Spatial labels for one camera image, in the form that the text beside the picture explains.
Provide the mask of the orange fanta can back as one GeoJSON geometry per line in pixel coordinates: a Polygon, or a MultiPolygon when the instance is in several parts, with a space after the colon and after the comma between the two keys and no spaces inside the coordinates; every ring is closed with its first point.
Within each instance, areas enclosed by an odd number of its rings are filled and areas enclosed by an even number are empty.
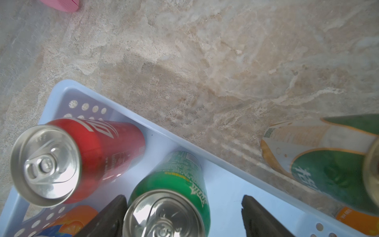
{"type": "Polygon", "coordinates": [[[379,236],[379,218],[343,207],[336,215],[336,219],[349,227],[369,236],[379,236]]]}

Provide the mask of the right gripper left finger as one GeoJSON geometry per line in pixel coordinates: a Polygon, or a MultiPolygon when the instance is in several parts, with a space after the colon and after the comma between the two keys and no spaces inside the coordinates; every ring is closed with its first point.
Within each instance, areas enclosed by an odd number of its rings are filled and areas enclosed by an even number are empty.
{"type": "Polygon", "coordinates": [[[75,237],[122,237],[123,220],[127,212],[127,199],[116,196],[75,237]]]}

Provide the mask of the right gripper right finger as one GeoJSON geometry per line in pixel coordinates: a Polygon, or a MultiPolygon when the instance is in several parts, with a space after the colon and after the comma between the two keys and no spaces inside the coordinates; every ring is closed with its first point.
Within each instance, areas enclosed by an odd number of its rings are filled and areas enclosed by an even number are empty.
{"type": "Polygon", "coordinates": [[[244,195],[241,204],[241,214],[248,237],[294,237],[252,196],[244,195]]]}

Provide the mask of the green sprite can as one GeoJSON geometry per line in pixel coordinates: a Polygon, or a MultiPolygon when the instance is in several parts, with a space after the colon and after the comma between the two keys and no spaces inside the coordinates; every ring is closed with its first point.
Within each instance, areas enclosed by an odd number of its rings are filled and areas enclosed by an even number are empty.
{"type": "Polygon", "coordinates": [[[185,151],[168,154],[131,193],[124,237],[207,237],[211,225],[202,167],[185,151]]]}

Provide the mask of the dark green gold-top can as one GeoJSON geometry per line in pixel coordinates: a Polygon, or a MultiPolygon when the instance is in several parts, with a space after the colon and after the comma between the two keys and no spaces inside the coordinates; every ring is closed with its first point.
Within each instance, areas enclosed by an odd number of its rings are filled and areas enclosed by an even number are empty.
{"type": "Polygon", "coordinates": [[[379,214],[379,116],[273,124],[261,140],[277,172],[358,211],[379,214]]]}

